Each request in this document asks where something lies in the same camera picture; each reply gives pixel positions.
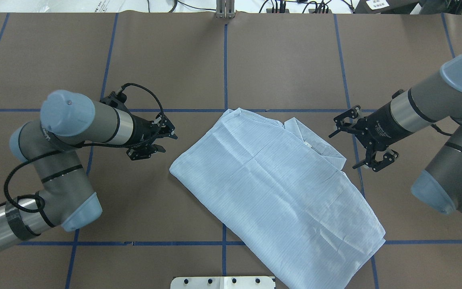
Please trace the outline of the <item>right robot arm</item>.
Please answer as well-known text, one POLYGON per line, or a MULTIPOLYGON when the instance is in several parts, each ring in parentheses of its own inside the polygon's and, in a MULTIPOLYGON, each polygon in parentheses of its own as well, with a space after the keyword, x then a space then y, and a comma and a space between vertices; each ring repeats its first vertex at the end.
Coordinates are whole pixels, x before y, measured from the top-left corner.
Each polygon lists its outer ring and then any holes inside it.
POLYGON ((365 149, 354 169, 366 166, 379 172, 398 159, 394 143, 432 127, 448 140, 422 170, 411 187, 414 197, 444 215, 462 214, 462 54, 442 64, 427 79, 367 116, 353 106, 333 119, 335 131, 349 133, 365 149))

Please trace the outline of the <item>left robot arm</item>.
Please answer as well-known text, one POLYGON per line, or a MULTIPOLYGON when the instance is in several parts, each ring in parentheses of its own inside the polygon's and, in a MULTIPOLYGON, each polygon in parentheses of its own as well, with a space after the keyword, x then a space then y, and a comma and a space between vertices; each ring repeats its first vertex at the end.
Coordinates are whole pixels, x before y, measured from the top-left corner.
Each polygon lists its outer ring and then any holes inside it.
POLYGON ((125 106, 129 83, 100 101, 55 90, 40 109, 40 119, 23 124, 9 139, 20 161, 3 184, 0 204, 0 251, 40 236, 50 228, 74 232, 102 214, 77 150, 84 147, 126 149, 132 160, 149 159, 165 148, 156 139, 177 139, 175 126, 159 106, 146 120, 125 106))

